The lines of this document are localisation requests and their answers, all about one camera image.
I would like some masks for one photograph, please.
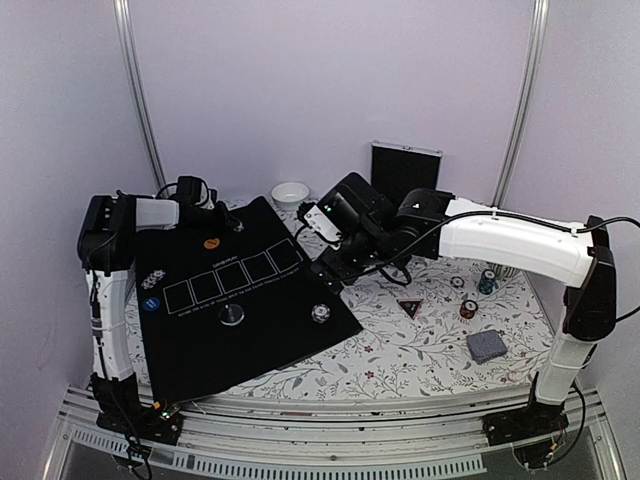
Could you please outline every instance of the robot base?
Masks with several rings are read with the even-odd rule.
[[[138,419],[130,419],[134,425],[137,424],[136,433],[141,440],[164,443],[166,445],[176,445],[182,431],[182,417],[174,415],[168,420],[159,418],[159,414],[152,407],[145,408],[140,412]],[[113,418],[100,412],[96,425],[105,430],[129,435],[131,429],[126,421],[120,418]]]
[[[568,426],[569,420],[562,409],[559,413],[534,413],[529,406],[492,413],[482,419],[482,429],[487,434],[491,446],[549,435]]]
[[[105,380],[94,373],[91,376],[91,388],[100,406],[96,421],[100,428],[122,433],[129,438],[133,435],[133,426],[141,439],[167,445],[178,443],[182,417],[177,414],[168,415],[166,412],[163,415],[159,409],[143,407],[138,397],[135,373],[123,381]]]

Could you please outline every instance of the white poker chip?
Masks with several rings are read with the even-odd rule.
[[[329,320],[331,309],[324,304],[319,304],[311,310],[311,318],[318,323],[324,323]]]
[[[451,286],[454,288],[464,287],[464,280],[461,277],[453,277],[451,279]]]
[[[162,270],[155,270],[153,273],[150,273],[147,278],[142,281],[142,288],[145,290],[149,290],[150,288],[155,287],[156,283],[164,278],[165,272]]]

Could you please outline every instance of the small object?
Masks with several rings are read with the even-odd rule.
[[[281,183],[271,190],[271,197],[278,208],[285,212],[295,212],[309,198],[309,187],[298,182]]]
[[[174,403],[173,405],[171,405],[169,408],[167,408],[166,412],[162,412],[162,415],[160,415],[160,417],[164,420],[167,421],[169,420],[171,417],[173,417],[176,413],[178,413],[178,411],[180,410],[180,405],[178,405],[177,403]]]
[[[155,287],[156,283],[164,278],[164,275],[165,273],[163,270],[154,270],[153,273],[150,273],[147,278],[142,281],[142,288],[149,290]]]
[[[490,295],[496,286],[496,274],[493,270],[486,269],[480,276],[478,291],[483,295]]]
[[[155,312],[160,307],[160,300],[156,297],[149,297],[142,302],[142,309],[145,312]]]
[[[219,238],[210,238],[208,240],[205,240],[204,242],[204,248],[206,248],[207,250],[214,250],[219,246],[220,246]]]
[[[222,310],[220,310],[220,321],[223,325],[235,327],[242,322],[242,320],[244,320],[244,310],[236,303],[225,305]]]
[[[460,305],[460,316],[467,320],[471,320],[477,311],[478,304],[473,300],[465,300],[462,302],[462,305]]]
[[[413,320],[418,315],[420,307],[424,303],[424,300],[398,300],[398,305],[402,308],[407,315]]]
[[[504,265],[498,265],[497,263],[490,263],[489,268],[496,274],[496,279],[501,281],[515,277],[520,271],[517,268],[505,267]]]
[[[471,358],[477,364],[502,357],[509,351],[496,330],[487,330],[467,336],[467,347]]]
[[[464,279],[462,277],[451,277],[451,286],[453,288],[464,287]]]
[[[319,304],[311,310],[311,318],[314,322],[324,323],[329,320],[331,309],[324,304]]]

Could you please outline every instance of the orange sticker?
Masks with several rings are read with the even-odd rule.
[[[214,248],[218,248],[220,246],[219,238],[210,238],[209,240],[204,242],[204,248],[207,250],[213,250]]]

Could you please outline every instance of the white bowl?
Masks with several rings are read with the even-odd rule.
[[[298,182],[281,183],[271,190],[271,197],[278,208],[285,212],[293,212],[309,198],[309,187]]]

